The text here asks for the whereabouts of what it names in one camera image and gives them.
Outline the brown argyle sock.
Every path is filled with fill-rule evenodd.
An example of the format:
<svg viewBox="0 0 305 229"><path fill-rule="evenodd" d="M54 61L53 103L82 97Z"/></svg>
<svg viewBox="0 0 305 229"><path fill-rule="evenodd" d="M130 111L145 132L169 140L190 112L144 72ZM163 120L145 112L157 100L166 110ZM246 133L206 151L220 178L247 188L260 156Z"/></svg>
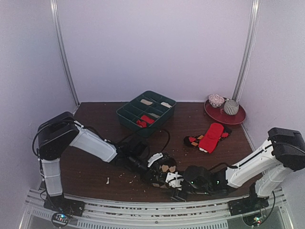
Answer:
<svg viewBox="0 0 305 229"><path fill-rule="evenodd" d="M159 159L158 161L154 162L151 168L153 169L154 173L157 174L160 170L166 171L169 170L171 173L176 172L176 160L172 157L168 159ZM157 182L157 187L164 188L165 183L159 183Z"/></svg>

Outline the green compartment tray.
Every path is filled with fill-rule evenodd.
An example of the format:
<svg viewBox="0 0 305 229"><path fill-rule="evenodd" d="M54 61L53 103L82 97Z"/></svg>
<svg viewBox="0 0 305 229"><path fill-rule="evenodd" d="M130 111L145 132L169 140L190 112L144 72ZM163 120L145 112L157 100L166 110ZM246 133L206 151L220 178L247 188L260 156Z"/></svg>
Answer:
<svg viewBox="0 0 305 229"><path fill-rule="evenodd" d="M145 105L140 101L142 99L152 101L152 105ZM166 102L172 107L168 108L161 105L161 102ZM122 107L120 107L116 114L118 116L119 122L121 125L132 130L141 137L148 138L150 137L158 128L160 128L169 118L174 114L176 106L176 101L156 93L154 91L145 91L139 96L135 97ZM150 115L150 113L155 113L159 115L159 118L155 118ZM140 128L137 124L137 120L141 120L141 116L146 115L154 119L153 124L147 123L147 128Z"/></svg>

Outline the red snowflake sock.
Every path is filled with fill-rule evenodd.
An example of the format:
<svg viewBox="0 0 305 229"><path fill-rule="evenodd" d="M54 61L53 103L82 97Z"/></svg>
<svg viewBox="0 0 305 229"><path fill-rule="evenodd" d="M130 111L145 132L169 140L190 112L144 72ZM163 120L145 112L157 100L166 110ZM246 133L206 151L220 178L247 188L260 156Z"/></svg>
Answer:
<svg viewBox="0 0 305 229"><path fill-rule="evenodd" d="M147 128L147 123L143 120L137 120L136 124L140 127L140 128Z"/></svg>

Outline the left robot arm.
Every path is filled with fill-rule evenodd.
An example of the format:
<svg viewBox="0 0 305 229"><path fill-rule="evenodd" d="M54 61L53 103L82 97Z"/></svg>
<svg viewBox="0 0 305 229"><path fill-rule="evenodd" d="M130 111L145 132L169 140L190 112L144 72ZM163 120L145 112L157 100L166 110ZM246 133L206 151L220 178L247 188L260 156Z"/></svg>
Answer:
<svg viewBox="0 0 305 229"><path fill-rule="evenodd" d="M176 161L165 152L156 153L148 159L141 158L148 146L137 138L129 142L113 142L101 137L94 128L79 123L72 113L64 112L41 124L32 141L32 151L40 162L49 202L58 212L64 212L69 206L64 198L60 170L60 158L68 147L78 148L105 163L136 172L145 182L160 186L164 186L165 173L168 172L163 167L176 166Z"/></svg>

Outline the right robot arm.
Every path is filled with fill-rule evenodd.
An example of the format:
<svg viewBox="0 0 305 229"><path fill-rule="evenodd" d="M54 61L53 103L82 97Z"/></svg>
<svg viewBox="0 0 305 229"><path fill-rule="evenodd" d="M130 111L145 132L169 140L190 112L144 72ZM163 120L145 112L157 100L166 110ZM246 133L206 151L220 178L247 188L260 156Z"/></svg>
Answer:
<svg viewBox="0 0 305 229"><path fill-rule="evenodd" d="M189 166L181 174L168 173L165 183L176 189L173 199L185 200L188 194L226 196L261 172L253 183L252 194L244 200L247 210L255 210L263 198L292 172L305 167L305 141L299 131L274 127L263 144L241 161L212 172L205 167Z"/></svg>

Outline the black red argyle sock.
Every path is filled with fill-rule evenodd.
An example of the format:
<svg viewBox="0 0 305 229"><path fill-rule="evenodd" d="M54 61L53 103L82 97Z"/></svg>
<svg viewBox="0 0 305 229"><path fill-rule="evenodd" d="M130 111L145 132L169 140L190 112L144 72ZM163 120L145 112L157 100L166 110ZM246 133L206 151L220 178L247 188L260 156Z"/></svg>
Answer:
<svg viewBox="0 0 305 229"><path fill-rule="evenodd" d="M224 126L224 131L218 141L223 141L225 138L229 137L232 133L232 129ZM183 143L188 147L198 147L199 142L204 137L204 135L196 135L196 136L186 136L183 139Z"/></svg>

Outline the red cloth in tray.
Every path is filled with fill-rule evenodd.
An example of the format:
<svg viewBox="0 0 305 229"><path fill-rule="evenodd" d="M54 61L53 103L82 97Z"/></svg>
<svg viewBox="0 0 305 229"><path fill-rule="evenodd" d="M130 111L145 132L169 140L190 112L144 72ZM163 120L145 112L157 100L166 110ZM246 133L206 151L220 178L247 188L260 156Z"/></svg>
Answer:
<svg viewBox="0 0 305 229"><path fill-rule="evenodd" d="M146 115L141 116L141 119L142 119L143 121L149 123L150 125L153 124L154 121L155 121L154 119L152 119L152 118L150 118L150 117L148 117L148 116L146 116Z"/></svg>

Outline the white cloth in tray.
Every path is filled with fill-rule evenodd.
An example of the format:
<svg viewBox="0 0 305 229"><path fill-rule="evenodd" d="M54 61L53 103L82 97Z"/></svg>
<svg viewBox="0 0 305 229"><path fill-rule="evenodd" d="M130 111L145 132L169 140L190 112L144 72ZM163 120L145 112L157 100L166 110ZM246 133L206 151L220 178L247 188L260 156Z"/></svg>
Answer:
<svg viewBox="0 0 305 229"><path fill-rule="evenodd" d="M168 107L168 108L171 108L172 106L166 102L161 102L161 105L165 106L165 107Z"/></svg>

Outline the beige cloth in tray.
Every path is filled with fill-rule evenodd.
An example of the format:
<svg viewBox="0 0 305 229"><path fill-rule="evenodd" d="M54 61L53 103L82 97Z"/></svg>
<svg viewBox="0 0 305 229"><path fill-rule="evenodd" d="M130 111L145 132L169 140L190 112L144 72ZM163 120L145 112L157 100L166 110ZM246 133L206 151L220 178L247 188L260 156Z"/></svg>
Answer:
<svg viewBox="0 0 305 229"><path fill-rule="evenodd" d="M142 99L140 102L145 104L145 105L152 105L153 104L152 101L148 101L148 100L145 100L145 99Z"/></svg>

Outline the red round plate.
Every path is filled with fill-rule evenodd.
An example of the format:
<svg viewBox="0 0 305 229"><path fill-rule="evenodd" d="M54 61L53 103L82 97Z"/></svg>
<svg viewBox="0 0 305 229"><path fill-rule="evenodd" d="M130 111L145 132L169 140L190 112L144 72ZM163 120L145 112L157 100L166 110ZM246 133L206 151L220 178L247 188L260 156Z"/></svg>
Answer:
<svg viewBox="0 0 305 229"><path fill-rule="evenodd" d="M204 110L213 120L225 124L225 125L239 125L246 119L246 112L240 105L236 115L228 115L224 112L224 106L214 108L210 105L209 101L206 100L204 103Z"/></svg>

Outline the white patterned bowl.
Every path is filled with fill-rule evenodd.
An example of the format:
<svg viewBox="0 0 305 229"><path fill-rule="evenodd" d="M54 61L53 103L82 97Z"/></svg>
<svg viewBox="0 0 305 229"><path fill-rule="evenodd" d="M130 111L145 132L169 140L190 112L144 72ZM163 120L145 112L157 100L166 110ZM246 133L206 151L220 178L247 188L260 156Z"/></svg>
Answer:
<svg viewBox="0 0 305 229"><path fill-rule="evenodd" d="M217 108L225 102L225 99L218 94L211 94L208 96L208 101L212 107Z"/></svg>

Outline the striped ceramic cup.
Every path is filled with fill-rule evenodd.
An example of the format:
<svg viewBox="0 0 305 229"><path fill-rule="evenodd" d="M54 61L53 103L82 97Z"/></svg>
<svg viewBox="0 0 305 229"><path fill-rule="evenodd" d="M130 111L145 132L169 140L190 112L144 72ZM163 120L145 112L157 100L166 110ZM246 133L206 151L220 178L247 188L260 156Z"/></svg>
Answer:
<svg viewBox="0 0 305 229"><path fill-rule="evenodd" d="M227 115L236 115L239 110L239 104L232 99L226 99L224 103L224 112Z"/></svg>

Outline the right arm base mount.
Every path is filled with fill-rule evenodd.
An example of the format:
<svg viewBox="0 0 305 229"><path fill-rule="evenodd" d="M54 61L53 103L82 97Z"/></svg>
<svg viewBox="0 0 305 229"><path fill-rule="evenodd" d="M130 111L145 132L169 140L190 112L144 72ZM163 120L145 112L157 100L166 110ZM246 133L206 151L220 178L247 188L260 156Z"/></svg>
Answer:
<svg viewBox="0 0 305 229"><path fill-rule="evenodd" d="M258 227L265 219L263 209L269 206L269 198L248 196L228 202L231 216L243 215L243 222L250 227Z"/></svg>

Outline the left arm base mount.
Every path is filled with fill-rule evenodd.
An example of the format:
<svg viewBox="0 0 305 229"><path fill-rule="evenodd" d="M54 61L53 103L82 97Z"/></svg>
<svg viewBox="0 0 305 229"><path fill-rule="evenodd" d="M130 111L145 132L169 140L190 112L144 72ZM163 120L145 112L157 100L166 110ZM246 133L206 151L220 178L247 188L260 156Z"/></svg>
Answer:
<svg viewBox="0 0 305 229"><path fill-rule="evenodd" d="M51 216L51 223L57 228L63 228L71 223L74 216L82 216L85 203L83 201L65 198L64 195L56 197L47 195L43 207L54 211Z"/></svg>

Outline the aluminium front rail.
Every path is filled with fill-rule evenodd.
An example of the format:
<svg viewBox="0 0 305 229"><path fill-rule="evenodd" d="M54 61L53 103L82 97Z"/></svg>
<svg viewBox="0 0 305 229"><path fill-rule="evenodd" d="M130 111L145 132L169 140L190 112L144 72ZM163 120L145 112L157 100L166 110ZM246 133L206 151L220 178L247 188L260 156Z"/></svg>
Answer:
<svg viewBox="0 0 305 229"><path fill-rule="evenodd" d="M83 201L81 217L73 216L66 229L247 229L245 221L267 216L261 229L294 229L289 205L283 191L275 190L269 206L257 211L231 215L233 198L180 203L120 202L67 195Z"/></svg>

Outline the right aluminium post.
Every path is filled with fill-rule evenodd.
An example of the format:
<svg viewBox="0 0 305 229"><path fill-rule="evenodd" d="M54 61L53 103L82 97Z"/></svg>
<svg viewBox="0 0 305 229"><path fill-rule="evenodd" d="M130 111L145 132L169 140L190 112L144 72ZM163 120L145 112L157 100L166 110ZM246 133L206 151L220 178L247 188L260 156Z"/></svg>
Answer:
<svg viewBox="0 0 305 229"><path fill-rule="evenodd" d="M250 57L251 57L251 52L254 48L254 43L256 38L260 5L261 5L260 0L252 1L252 8L251 8L250 20L248 25L247 37L245 41L243 58L232 96L232 99L238 102L241 100L244 84L250 67Z"/></svg>

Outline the aluminium post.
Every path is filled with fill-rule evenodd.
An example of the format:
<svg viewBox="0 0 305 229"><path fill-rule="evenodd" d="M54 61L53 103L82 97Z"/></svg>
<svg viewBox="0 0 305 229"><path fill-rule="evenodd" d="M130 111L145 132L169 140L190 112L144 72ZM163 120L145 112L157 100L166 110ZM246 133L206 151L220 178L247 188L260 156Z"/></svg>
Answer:
<svg viewBox="0 0 305 229"><path fill-rule="evenodd" d="M243 58L232 96L232 99L238 102L241 100L244 84L250 67L250 57L251 57L251 52L254 48L254 43L256 38L260 5L261 5L260 0L252 1L252 8L251 8L250 20L248 25L247 37L245 41Z"/></svg>
<svg viewBox="0 0 305 229"><path fill-rule="evenodd" d="M63 69L64 69L64 74L67 79L68 86L69 86L70 92L72 94L74 103L78 107L80 105L80 102L79 102L79 99L78 99L78 96L76 93L75 85L74 85L74 82L72 79L71 70L70 70L69 63L68 63L67 54L65 51L64 40L63 40L62 31L61 31L59 11L58 11L58 1L50 0L50 7L51 7L52 19L53 19L53 23L54 23L54 27L55 27L55 31L56 31L57 41L58 41L61 62L62 62Z"/></svg>

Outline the left aluminium post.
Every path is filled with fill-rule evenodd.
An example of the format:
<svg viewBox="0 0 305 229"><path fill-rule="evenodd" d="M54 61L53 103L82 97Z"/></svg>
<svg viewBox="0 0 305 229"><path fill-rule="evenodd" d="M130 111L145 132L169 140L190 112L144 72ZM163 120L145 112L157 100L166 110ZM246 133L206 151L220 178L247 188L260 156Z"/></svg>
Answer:
<svg viewBox="0 0 305 229"><path fill-rule="evenodd" d="M62 62L63 69L64 69L64 74L67 79L68 86L69 86L70 92L72 94L74 103L78 107L80 105L80 102L79 102L79 99L78 99L78 96L76 93L75 85L74 85L74 82L72 79L71 70L70 70L69 63L68 63L67 54L65 51L64 40L63 40L62 31L61 31L59 11L58 11L58 1L50 0L50 7L51 7L52 19L53 19L53 23L54 23L54 27L55 27L55 31L56 31L57 41L58 41L61 62Z"/></svg>

